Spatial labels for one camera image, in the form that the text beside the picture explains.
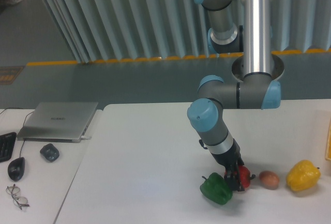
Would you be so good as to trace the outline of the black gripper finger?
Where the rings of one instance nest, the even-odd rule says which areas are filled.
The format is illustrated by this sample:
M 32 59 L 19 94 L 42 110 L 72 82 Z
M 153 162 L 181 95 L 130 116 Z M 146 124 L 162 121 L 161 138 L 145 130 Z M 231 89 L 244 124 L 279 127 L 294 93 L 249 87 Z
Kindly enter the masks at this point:
M 239 190 L 238 172 L 236 170 L 226 170 L 224 173 L 224 180 L 232 191 Z
M 234 170 L 232 172 L 232 176 L 233 176 L 233 179 L 234 179 L 233 190 L 239 191 L 239 192 L 244 191 L 245 188 L 242 185 L 242 182 L 241 182 L 241 179 L 240 179 L 240 171 L 239 171 L 238 164 L 234 165 Z

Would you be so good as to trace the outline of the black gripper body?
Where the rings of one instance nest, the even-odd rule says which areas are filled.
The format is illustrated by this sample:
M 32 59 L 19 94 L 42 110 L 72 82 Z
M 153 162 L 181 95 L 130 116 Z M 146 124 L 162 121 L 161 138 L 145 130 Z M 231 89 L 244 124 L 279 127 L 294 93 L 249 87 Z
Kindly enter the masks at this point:
M 238 167 L 245 165 L 241 157 L 240 147 L 235 139 L 233 139 L 231 148 L 225 153 L 215 154 L 211 152 L 211 154 L 220 165 L 225 167 L 227 173 L 238 172 Z

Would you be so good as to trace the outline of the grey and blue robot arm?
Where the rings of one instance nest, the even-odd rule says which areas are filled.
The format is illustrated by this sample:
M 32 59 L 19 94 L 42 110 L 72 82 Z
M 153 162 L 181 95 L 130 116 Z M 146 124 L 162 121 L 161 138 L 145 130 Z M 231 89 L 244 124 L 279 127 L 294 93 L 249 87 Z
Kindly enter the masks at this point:
M 242 51 L 243 80 L 226 84 L 216 75 L 205 76 L 198 98 L 187 110 L 200 144 L 225 168 L 230 189 L 243 191 L 239 145 L 223 121 L 225 109 L 275 109 L 280 106 L 281 86 L 272 79 L 270 44 L 272 0 L 194 0 L 207 10 L 212 52 Z

